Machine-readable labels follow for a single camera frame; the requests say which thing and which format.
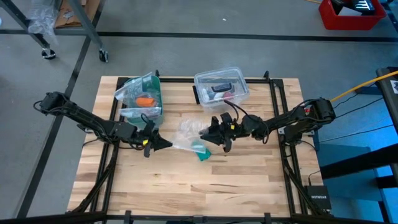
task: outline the caster wheel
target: caster wheel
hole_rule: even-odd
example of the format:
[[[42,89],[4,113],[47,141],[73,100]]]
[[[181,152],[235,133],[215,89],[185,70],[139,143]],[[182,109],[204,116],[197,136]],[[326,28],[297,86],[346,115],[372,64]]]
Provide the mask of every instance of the caster wheel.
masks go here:
[[[99,60],[102,62],[108,62],[108,52],[104,50],[99,51]]]
[[[45,50],[42,51],[42,57],[46,60],[52,60],[56,57],[55,52],[50,50],[50,54],[47,54]]]

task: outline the wooden table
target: wooden table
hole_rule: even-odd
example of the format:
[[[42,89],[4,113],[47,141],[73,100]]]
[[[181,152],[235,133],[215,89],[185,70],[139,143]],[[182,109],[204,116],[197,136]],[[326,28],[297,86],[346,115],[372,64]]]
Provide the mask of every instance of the wooden table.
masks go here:
[[[103,119],[109,119],[117,80],[118,77],[102,77],[99,84],[93,113]],[[284,83],[291,110],[303,101],[299,80],[285,78]],[[192,85],[161,84],[164,123],[160,134],[163,138],[171,139],[179,122],[185,119],[195,118],[210,124],[212,115],[220,117],[219,113],[205,114],[202,107],[196,105]],[[248,87],[250,97],[241,106],[249,114],[262,119],[272,118],[274,112],[269,85],[248,84]],[[279,111],[282,111],[280,98],[278,101]],[[94,138],[88,134],[85,141]],[[303,140],[312,142],[309,137]],[[94,186],[102,148],[103,143],[99,141],[83,148],[69,210],[75,208]],[[208,148],[212,156],[204,162],[200,162],[194,152],[172,147],[152,151],[149,159],[143,156],[142,151],[120,149],[108,214],[124,215],[125,210],[131,210],[135,215],[263,217],[264,212],[269,212],[272,217],[290,216],[276,131],[270,134],[266,145],[253,138],[242,138],[233,142],[229,153],[210,143]],[[311,146],[300,144],[297,157],[305,185],[308,175],[319,170],[317,156]],[[313,184],[322,184],[319,173],[311,178]],[[299,213],[298,193],[293,183],[292,188],[296,212]],[[103,189],[99,195],[100,204]]]

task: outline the floor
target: floor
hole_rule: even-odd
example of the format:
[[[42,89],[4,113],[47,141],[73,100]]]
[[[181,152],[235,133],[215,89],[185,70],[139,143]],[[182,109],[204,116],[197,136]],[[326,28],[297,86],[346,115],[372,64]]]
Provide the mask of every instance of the floor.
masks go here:
[[[23,13],[29,5],[14,1]],[[107,0],[97,29],[123,32],[199,32],[220,34],[398,37],[388,17],[369,31],[326,30],[318,4],[304,0]],[[393,11],[398,7],[393,3]],[[0,9],[0,29],[19,26]],[[48,91],[64,91],[84,37],[58,36],[52,45],[57,58],[40,57],[40,47],[27,35],[0,35],[0,218],[11,218],[42,150],[53,117],[32,109]],[[295,40],[183,39],[102,37],[109,63],[98,60],[91,44],[71,99],[85,109],[94,104],[103,75],[193,76],[218,68],[239,67],[246,77],[300,79],[305,98],[333,98],[343,90],[375,77],[375,70],[398,62],[398,45],[380,42],[314,42]],[[357,96],[338,114],[377,99]],[[320,130],[320,140],[391,124],[382,101],[351,113]],[[62,121],[57,140],[29,216],[65,212],[81,153],[84,133],[69,119]],[[396,143],[394,128],[329,141],[369,146]],[[381,175],[387,169],[379,170]]]

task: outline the red container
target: red container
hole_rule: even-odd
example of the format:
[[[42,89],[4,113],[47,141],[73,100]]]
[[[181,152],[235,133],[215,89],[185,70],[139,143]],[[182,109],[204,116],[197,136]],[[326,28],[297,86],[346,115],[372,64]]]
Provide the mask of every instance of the red container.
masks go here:
[[[330,0],[323,0],[319,6],[323,25],[333,30],[369,30],[386,16],[379,0],[371,0],[375,14],[373,16],[338,16]]]

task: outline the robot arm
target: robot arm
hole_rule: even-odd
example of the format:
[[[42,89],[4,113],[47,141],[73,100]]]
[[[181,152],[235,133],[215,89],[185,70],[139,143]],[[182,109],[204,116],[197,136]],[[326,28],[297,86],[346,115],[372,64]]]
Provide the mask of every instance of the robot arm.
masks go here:
[[[144,130],[126,122],[104,120],[70,101],[63,93],[47,93],[40,103],[40,109],[36,110],[48,115],[64,115],[78,123],[83,131],[92,130],[97,138],[109,144],[119,141],[128,143],[131,149],[144,150],[144,156],[149,157],[150,150],[155,151],[172,146],[172,143],[159,135],[159,130],[154,129],[155,124],[149,119],[142,119],[147,123]]]
[[[234,109],[242,108],[231,102],[225,101]],[[269,133],[273,130],[283,129],[282,143],[298,144],[303,133],[320,129],[323,125],[331,123],[336,114],[329,100],[319,98],[306,100],[291,111],[275,118],[263,121],[260,117],[247,114],[238,124],[237,119],[232,119],[229,113],[221,114],[222,122],[219,123],[216,116],[211,118],[211,126],[201,132],[201,139],[212,142],[216,145],[224,145],[224,152],[231,150],[232,141],[236,138],[252,136],[255,140],[262,140],[266,143]]]

